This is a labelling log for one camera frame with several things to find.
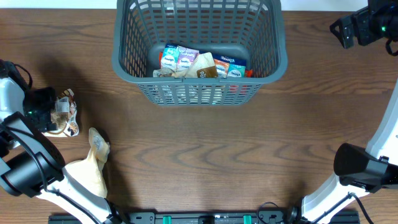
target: black mount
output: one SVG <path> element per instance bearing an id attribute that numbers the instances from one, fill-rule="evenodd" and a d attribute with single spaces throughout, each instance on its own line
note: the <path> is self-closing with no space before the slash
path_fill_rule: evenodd
<path id="1" fill-rule="evenodd" d="M 24 114 L 40 131 L 55 131 L 57 124 L 51 120 L 51 111 L 55 109 L 55 90 L 52 87 L 25 91 Z"/>
<path id="2" fill-rule="evenodd" d="M 385 37 L 388 54 L 397 56 L 391 43 L 398 41 L 398 0 L 368 0 L 368 7 L 338 19 L 330 26 L 330 32 L 345 49 L 354 46 L 354 37 L 361 46 Z"/>
<path id="3" fill-rule="evenodd" d="M 398 166 L 389 164 L 388 160 L 388 157 L 375 159 L 365 148 L 344 143 L 337 150 L 333 166 L 342 185 L 376 193 L 381 188 L 398 189 Z"/>
<path id="4" fill-rule="evenodd" d="M 49 184 L 63 179 L 62 168 L 65 166 L 65 161 L 61 153 L 27 118 L 20 112 L 16 112 L 8 116 L 2 124 L 5 127 L 25 132 L 24 134 L 13 131 L 37 156 Z M 5 156 L 8 150 L 7 147 L 2 146 L 0 154 Z M 9 194 L 13 196 L 25 194 L 34 197 L 40 194 L 42 184 L 40 171 L 26 151 L 7 162 L 3 160 L 3 156 L 0 158 L 0 186 Z"/>
<path id="5" fill-rule="evenodd" d="M 128 217 L 125 213 L 123 213 L 119 207 L 109 201 L 107 201 L 107 203 L 111 208 L 111 214 L 107 217 L 103 224 L 123 224 L 130 222 L 129 220 L 131 217 Z"/>

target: snack package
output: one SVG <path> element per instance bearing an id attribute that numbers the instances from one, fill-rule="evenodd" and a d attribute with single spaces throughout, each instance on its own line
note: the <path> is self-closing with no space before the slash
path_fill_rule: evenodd
<path id="1" fill-rule="evenodd" d="M 191 66 L 199 51 L 181 46 L 178 46 L 178 51 L 180 52 L 180 55 L 178 56 L 177 72 L 180 72 L 188 69 Z"/>
<path id="2" fill-rule="evenodd" d="M 214 63 L 216 64 L 218 76 L 225 78 L 228 73 L 229 63 L 217 59 L 214 59 Z"/>
<path id="3" fill-rule="evenodd" d="M 243 78 L 244 77 L 244 69 L 245 69 L 245 66 L 230 64 L 227 76 Z"/>
<path id="4" fill-rule="evenodd" d="M 211 53 L 200 54 L 185 74 L 186 78 L 217 78 L 216 64 Z"/>
<path id="5" fill-rule="evenodd" d="M 244 77 L 246 60 L 213 54 L 219 77 Z"/>
<path id="6" fill-rule="evenodd" d="M 177 71 L 177 61 L 180 52 L 178 46 L 174 44 L 166 44 L 163 51 L 162 60 L 160 60 L 160 68 L 169 68 L 173 72 Z"/>
<path id="7" fill-rule="evenodd" d="M 173 72 L 184 71 L 191 66 L 198 53 L 198 50 L 166 44 L 160 60 L 160 68 L 169 68 Z"/>
<path id="8" fill-rule="evenodd" d="M 51 111 L 51 121 L 57 124 L 56 131 L 43 133 L 48 137 L 74 137 L 79 134 L 76 122 L 77 108 L 75 94 L 71 89 L 65 90 L 57 97 L 55 110 Z"/>

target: wood grain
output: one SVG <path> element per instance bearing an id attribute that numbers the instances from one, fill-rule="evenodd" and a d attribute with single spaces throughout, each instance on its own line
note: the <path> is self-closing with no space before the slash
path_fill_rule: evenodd
<path id="1" fill-rule="evenodd" d="M 106 131 L 108 198 L 122 208 L 286 207 L 329 177 L 340 144 L 366 145 L 397 80 L 396 58 L 383 41 L 344 50 L 329 33 L 344 14 L 284 12 L 288 70 L 239 107 L 160 108 L 118 78 L 111 66 L 114 10 L 2 9 L 0 58 L 27 68 L 35 88 L 75 92 L 81 134 L 51 141 L 71 162 L 87 155 L 88 128 Z M 46 223 L 64 213 L 0 191 L 0 223 Z M 393 191 L 363 203 L 375 223 L 398 220 Z"/>

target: gray plastic basket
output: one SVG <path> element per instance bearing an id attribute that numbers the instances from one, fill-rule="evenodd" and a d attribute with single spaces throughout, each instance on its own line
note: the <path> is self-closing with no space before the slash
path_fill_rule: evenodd
<path id="1" fill-rule="evenodd" d="M 167 42 L 247 60 L 253 78 L 154 78 Z M 287 68 L 279 0 L 118 0 L 113 69 L 158 105 L 240 105 Z"/>

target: orange packaging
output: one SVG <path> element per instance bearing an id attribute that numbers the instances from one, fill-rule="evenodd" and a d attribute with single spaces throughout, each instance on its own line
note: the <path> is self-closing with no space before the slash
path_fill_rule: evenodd
<path id="1" fill-rule="evenodd" d="M 160 61 L 162 60 L 163 52 L 159 53 L 159 66 L 161 66 Z"/>
<path id="2" fill-rule="evenodd" d="M 246 78 L 251 78 L 253 76 L 253 69 L 244 71 L 244 76 Z"/>
<path id="3" fill-rule="evenodd" d="M 229 69 L 229 63 L 227 62 L 222 62 L 220 60 L 214 59 L 214 63 L 216 64 L 216 69 L 218 73 L 218 77 L 226 77 L 226 74 L 228 74 L 228 69 Z"/>

